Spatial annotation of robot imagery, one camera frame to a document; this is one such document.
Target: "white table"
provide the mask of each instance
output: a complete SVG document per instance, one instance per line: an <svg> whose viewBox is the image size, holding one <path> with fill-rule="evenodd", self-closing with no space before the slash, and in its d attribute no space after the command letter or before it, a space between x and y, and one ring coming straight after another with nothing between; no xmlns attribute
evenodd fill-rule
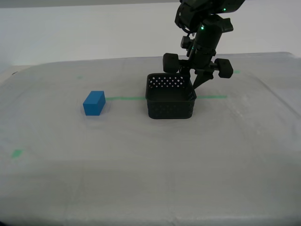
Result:
<svg viewBox="0 0 301 226"><path fill-rule="evenodd" d="M301 63L226 55L187 120L147 115L162 58L51 63L0 86L0 220L16 226L301 224ZM107 101L99 117L82 103Z"/></svg>

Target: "green tape line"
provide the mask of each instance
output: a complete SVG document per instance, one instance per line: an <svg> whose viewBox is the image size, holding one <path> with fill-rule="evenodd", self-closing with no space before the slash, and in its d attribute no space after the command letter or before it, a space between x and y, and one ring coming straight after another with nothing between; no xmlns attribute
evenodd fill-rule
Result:
<svg viewBox="0 0 301 226"><path fill-rule="evenodd" d="M221 96L197 96L197 99L226 99L226 95ZM106 97L107 101L111 100L145 100L145 97Z"/></svg>
<svg viewBox="0 0 301 226"><path fill-rule="evenodd" d="M106 97L106 100L145 100L145 97Z"/></svg>
<svg viewBox="0 0 301 226"><path fill-rule="evenodd" d="M20 157L20 156L22 155L22 153L23 153L23 150L16 149L16 150L12 153L11 157L12 157L13 159L18 158L18 157Z"/></svg>

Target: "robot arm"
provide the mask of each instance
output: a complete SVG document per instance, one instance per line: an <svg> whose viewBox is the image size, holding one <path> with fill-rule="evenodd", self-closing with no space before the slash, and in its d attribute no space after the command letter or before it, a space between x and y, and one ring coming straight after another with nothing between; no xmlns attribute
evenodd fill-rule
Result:
<svg viewBox="0 0 301 226"><path fill-rule="evenodd" d="M230 78L233 68L227 59L216 59L218 42L225 32L233 31L229 18L223 19L219 13L234 12L240 8L245 0L183 0L177 11L175 23L188 35L183 36L181 47L187 49L188 60L179 60L176 54L165 54L163 68L167 73L180 71L189 74L195 70L197 78L193 84L197 88L204 82L213 79L213 72L220 71L221 78ZM196 33L194 40L189 38Z"/></svg>

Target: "black basket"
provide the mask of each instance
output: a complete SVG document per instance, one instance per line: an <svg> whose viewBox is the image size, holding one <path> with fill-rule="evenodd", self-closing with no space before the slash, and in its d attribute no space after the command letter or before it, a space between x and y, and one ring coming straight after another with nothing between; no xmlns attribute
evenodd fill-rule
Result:
<svg viewBox="0 0 301 226"><path fill-rule="evenodd" d="M189 75L156 73L147 76L145 97L152 119L188 119L197 95Z"/></svg>

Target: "blue block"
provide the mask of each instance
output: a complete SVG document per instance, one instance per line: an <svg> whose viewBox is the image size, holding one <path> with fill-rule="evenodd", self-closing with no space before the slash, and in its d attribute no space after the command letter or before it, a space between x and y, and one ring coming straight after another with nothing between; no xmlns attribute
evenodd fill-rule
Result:
<svg viewBox="0 0 301 226"><path fill-rule="evenodd" d="M83 103L86 115L100 115L105 104L103 91L91 91Z"/></svg>

